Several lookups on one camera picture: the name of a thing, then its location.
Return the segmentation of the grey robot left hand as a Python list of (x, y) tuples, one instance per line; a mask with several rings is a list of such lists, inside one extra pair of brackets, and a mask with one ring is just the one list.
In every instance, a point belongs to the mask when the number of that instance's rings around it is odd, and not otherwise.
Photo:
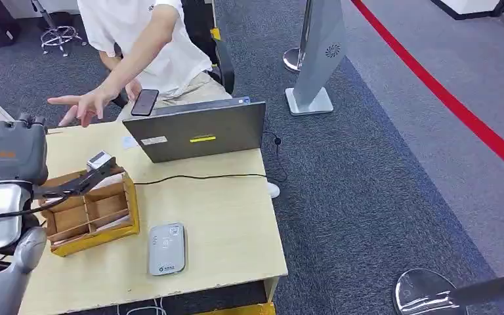
[(16, 121), (0, 121), (0, 181), (44, 184), (49, 175), (46, 135), (43, 116), (22, 113)]

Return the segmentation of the person's right hand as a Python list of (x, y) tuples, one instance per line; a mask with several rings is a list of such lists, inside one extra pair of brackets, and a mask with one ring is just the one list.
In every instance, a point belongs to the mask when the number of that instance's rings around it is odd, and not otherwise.
[(138, 79), (132, 79), (125, 86), (125, 92), (127, 95), (128, 102), (134, 102), (142, 90), (142, 85)]

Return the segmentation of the person's left hand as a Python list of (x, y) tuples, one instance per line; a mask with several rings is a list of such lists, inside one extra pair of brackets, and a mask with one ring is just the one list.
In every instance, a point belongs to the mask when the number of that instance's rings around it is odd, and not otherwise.
[(117, 96), (118, 93), (98, 87), (84, 95), (52, 97), (48, 98), (47, 102), (52, 105), (70, 107), (58, 124), (60, 127), (66, 127), (75, 119), (80, 121), (82, 127), (88, 127), (93, 117), (97, 117), (98, 119), (104, 117), (105, 107)]

